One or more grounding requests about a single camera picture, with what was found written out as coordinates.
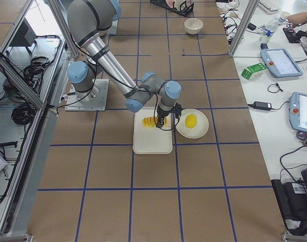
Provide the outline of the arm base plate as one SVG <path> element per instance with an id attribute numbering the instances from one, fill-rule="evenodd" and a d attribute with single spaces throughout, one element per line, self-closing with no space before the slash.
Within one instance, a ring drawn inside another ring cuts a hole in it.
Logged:
<path id="1" fill-rule="evenodd" d="M 66 111 L 105 111 L 110 81 L 96 79 L 93 82 L 95 84 L 89 94 L 75 91 L 75 87 L 71 84 L 70 91 L 74 94 L 66 98 Z"/>

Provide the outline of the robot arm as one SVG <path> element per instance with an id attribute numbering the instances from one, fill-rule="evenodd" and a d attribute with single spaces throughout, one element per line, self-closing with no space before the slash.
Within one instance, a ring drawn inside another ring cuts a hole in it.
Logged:
<path id="1" fill-rule="evenodd" d="M 182 107 L 176 102 L 181 85 L 176 81 L 165 81 L 153 72 L 144 74 L 140 86 L 135 84 L 103 40 L 120 15 L 118 1 L 72 1 L 67 10 L 68 27 L 75 43 L 113 79 L 130 111 L 140 111 L 154 95 L 157 97 L 158 106 L 152 121 L 155 127 L 162 128 L 169 114 L 173 113 L 176 119 L 181 117 Z"/>

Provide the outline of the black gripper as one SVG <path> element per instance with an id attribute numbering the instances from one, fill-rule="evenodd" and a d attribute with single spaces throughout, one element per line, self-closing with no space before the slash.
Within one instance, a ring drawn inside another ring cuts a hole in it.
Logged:
<path id="1" fill-rule="evenodd" d="M 156 121 L 156 128 L 159 128 L 163 131 L 171 131 L 173 128 L 175 128 L 178 125 L 181 117 L 181 112 L 182 112 L 182 106 L 177 102 L 174 104 L 174 106 L 166 106 L 162 102 L 160 102 L 157 107 L 158 116 Z M 172 128 L 165 130 L 162 128 L 165 124 L 164 119 L 170 113 L 174 114 L 175 119 L 177 119 L 177 122 L 174 124 Z"/>

